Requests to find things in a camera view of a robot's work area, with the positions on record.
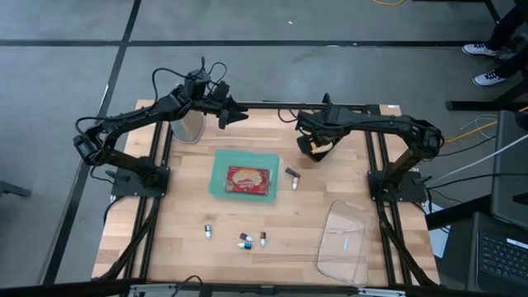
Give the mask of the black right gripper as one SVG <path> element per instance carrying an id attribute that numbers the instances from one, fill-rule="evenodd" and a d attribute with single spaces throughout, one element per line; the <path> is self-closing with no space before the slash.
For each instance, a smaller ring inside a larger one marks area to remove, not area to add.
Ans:
<path id="1" fill-rule="evenodd" d="M 330 139 L 323 147 L 332 149 L 336 138 L 345 136 L 345 109 L 340 106 L 327 106 L 323 110 L 297 114 L 297 130 L 307 136 L 310 143 L 314 139 Z"/>

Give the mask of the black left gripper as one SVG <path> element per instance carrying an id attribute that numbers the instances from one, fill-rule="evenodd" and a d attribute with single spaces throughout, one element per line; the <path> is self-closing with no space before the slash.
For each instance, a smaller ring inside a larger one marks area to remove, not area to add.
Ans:
<path id="1" fill-rule="evenodd" d="M 205 112 L 218 117 L 218 125 L 221 130 L 225 129 L 228 120 L 229 123 L 234 123 L 249 117 L 248 108 L 238 104 L 231 95 L 226 97 L 207 95 L 205 97 Z"/>

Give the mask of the black slotted plastic basket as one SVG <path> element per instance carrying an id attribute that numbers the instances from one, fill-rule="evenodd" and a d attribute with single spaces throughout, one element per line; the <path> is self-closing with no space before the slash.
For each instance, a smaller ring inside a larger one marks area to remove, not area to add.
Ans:
<path id="1" fill-rule="evenodd" d="M 324 136 L 324 135 L 316 135 L 311 134 L 314 137 L 314 141 L 318 143 L 319 147 L 324 145 L 326 142 L 328 142 L 330 139 L 336 139 L 337 142 L 334 145 L 332 149 L 334 149 L 337 144 L 342 140 L 342 137 L 330 137 L 330 136 Z M 302 154 L 309 157 L 312 161 L 318 163 L 322 161 L 329 153 L 317 153 L 317 148 L 312 149 L 311 143 L 307 140 L 307 135 L 301 135 L 296 139 L 296 142 L 299 146 L 299 150 Z"/>

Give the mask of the red snack packet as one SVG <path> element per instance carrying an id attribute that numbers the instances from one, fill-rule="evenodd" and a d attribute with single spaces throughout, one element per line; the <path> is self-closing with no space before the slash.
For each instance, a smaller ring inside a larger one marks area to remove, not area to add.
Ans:
<path id="1" fill-rule="evenodd" d="M 270 185 L 271 173 L 254 167 L 229 167 L 224 189 L 227 192 L 265 196 Z"/>

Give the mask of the clear plastic container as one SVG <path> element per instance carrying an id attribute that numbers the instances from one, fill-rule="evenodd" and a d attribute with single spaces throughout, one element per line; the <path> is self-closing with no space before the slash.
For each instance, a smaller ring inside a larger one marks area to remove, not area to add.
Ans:
<path id="1" fill-rule="evenodd" d="M 348 285 L 367 285 L 370 250 L 377 226 L 375 212 L 351 202 L 335 200 L 319 240 L 317 270 Z"/>

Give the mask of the teal translucent plastic bin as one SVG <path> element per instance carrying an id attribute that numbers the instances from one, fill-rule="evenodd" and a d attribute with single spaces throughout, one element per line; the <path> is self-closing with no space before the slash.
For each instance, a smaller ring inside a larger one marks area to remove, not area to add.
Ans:
<path id="1" fill-rule="evenodd" d="M 229 167 L 254 167 L 267 169 L 271 173 L 270 185 L 265 196 L 227 192 L 224 189 Z M 272 202 L 276 198 L 280 159 L 274 153 L 252 153 L 240 150 L 221 149 L 215 153 L 210 178 L 209 192 L 217 198 Z"/>

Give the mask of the black desk leg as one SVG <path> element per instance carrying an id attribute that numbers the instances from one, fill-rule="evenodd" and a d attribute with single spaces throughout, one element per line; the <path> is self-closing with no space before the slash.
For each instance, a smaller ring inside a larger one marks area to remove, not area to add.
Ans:
<path id="1" fill-rule="evenodd" d="M 435 211 L 425 216 L 427 227 L 429 230 L 439 229 L 462 219 L 469 219 L 476 212 L 489 215 L 490 205 L 491 195 L 488 194 L 447 209 Z"/>

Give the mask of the black desk foot bar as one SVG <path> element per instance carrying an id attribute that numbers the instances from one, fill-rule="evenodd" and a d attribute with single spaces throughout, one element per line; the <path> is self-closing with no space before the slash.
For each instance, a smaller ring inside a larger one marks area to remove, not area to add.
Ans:
<path id="1" fill-rule="evenodd" d="M 528 101 L 517 101 L 524 95 L 528 95 L 528 79 L 492 101 L 447 101 L 445 107 L 448 111 L 517 111 L 528 105 Z"/>

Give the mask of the dark grey case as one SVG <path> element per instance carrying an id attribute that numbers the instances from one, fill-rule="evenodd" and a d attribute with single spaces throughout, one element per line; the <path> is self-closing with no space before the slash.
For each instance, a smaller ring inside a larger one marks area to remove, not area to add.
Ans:
<path id="1" fill-rule="evenodd" d="M 516 114 L 501 111 L 496 134 L 491 213 L 528 229 L 528 131 L 516 123 Z"/>

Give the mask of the person's leg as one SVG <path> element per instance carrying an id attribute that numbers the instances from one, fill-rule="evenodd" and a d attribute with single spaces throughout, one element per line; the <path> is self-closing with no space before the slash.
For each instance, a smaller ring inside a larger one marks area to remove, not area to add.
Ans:
<path id="1" fill-rule="evenodd" d="M 509 78 L 521 71 L 528 64 L 528 45 L 518 53 L 500 64 L 495 69 L 495 74 L 500 78 Z"/>
<path id="2" fill-rule="evenodd" d="M 514 3 L 514 8 L 499 21 L 486 42 L 491 51 L 499 51 L 519 26 L 528 23 L 528 0 L 514 0 Z"/>

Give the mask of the dark laptop with keyboard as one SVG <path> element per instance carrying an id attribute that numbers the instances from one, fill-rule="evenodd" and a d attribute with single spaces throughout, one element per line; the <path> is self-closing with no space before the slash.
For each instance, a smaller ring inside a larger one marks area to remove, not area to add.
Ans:
<path id="1" fill-rule="evenodd" d="M 479 212 L 471 223 L 466 289 L 528 297 L 528 230 Z"/>

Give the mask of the black furniture foot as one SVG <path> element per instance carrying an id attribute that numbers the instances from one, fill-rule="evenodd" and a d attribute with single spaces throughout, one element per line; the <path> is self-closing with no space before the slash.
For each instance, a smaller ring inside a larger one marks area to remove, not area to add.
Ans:
<path id="1" fill-rule="evenodd" d="M 31 195 L 31 191 L 19 186 L 15 186 L 5 181 L 0 181 L 0 197 L 4 194 L 13 194 L 20 197 L 28 197 Z"/>

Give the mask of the black aluminium table frame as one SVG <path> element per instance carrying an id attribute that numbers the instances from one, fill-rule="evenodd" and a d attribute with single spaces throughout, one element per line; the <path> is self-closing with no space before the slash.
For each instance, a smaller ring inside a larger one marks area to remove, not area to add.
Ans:
<path id="1" fill-rule="evenodd" d="M 191 278 L 209 284 L 335 285 L 333 278 L 316 268 L 319 238 L 331 204 L 344 200 L 373 210 L 367 173 L 397 159 L 405 143 L 394 135 L 353 132 L 315 163 L 299 151 L 287 109 L 254 103 L 248 114 L 246 120 L 224 130 L 208 116 L 198 143 L 171 145 L 167 160 L 171 177 L 161 200 L 151 254 L 144 259 L 137 251 L 134 276 L 145 274 L 151 282 Z M 277 154 L 282 167 L 299 172 L 299 187 L 294 191 L 290 177 L 280 172 L 272 202 L 214 197 L 208 187 L 220 149 Z M 211 239 L 205 236 L 206 224 L 211 225 Z M 266 232 L 265 247 L 260 232 Z M 253 241 L 242 240 L 240 233 Z M 252 249 L 242 249 L 238 243 L 251 243 Z"/>

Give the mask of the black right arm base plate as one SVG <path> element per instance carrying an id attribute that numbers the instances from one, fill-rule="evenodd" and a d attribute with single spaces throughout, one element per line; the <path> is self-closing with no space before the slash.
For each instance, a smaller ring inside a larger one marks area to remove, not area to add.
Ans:
<path id="1" fill-rule="evenodd" d="M 389 187 L 383 184 L 381 171 L 369 171 L 367 180 L 370 196 L 373 200 L 380 198 L 383 202 L 418 202 L 427 200 L 425 181 L 420 172 L 410 171 L 403 175 L 399 186 Z"/>

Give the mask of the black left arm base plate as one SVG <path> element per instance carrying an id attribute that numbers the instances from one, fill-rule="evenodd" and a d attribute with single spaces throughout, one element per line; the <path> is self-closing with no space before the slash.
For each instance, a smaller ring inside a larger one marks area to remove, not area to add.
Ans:
<path id="1" fill-rule="evenodd" d="M 170 168 L 158 167 L 155 175 L 148 180 L 120 167 L 116 172 L 106 171 L 106 175 L 113 179 L 113 196 L 161 197 L 167 192 Z"/>

